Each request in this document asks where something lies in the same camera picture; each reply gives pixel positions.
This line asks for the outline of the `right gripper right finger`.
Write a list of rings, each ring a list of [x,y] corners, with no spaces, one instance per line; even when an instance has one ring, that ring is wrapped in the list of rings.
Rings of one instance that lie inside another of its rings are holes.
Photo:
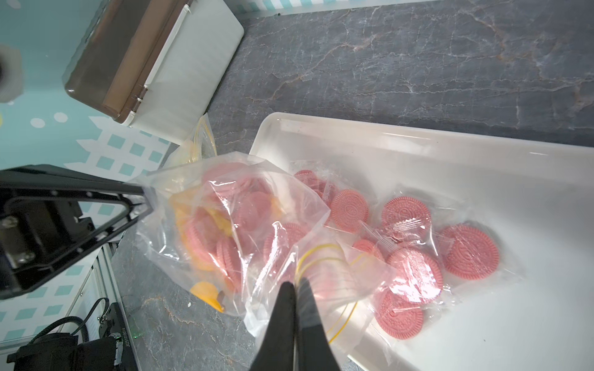
[[[312,286],[301,278],[296,289],[296,369],[301,371],[339,371],[326,338]]]

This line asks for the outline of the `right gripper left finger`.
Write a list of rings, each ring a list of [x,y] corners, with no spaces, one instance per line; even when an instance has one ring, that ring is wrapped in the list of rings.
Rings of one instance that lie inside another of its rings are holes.
[[[265,336],[250,371],[293,371],[296,323],[295,286],[284,282],[278,292]]]

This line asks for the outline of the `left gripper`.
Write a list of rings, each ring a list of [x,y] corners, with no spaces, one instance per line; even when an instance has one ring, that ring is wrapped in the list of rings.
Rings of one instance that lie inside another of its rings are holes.
[[[152,211],[142,187],[53,165],[1,172],[1,298],[35,291]]]

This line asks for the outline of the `ziploc bag of cookies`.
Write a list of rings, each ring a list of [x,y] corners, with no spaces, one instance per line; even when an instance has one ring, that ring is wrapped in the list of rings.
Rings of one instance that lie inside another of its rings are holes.
[[[239,152],[162,168],[136,180],[152,209],[137,247],[181,288],[240,317],[262,339],[283,283],[309,283],[334,352],[371,322],[369,298],[387,266],[327,226],[329,207],[296,177]]]
[[[163,168],[199,162],[215,156],[217,156],[215,138],[208,114],[204,114],[187,139],[167,156]]]

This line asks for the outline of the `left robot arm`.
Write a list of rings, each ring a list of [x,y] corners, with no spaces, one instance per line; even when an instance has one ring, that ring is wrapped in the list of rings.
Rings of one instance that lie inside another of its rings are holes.
[[[153,210],[143,188],[53,165],[1,172],[1,297],[30,294]],[[61,318],[7,356],[16,370],[136,370],[122,310],[103,297],[99,337]]]

